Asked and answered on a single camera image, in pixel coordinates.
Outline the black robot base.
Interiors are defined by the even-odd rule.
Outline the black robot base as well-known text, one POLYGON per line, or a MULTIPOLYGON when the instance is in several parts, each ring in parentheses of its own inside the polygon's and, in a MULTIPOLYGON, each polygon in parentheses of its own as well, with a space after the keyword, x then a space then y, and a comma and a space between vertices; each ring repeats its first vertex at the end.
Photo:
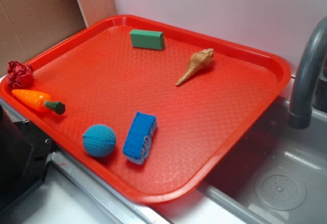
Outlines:
POLYGON ((33 122, 13 122, 1 108, 1 214, 44 183, 53 148, 33 122))

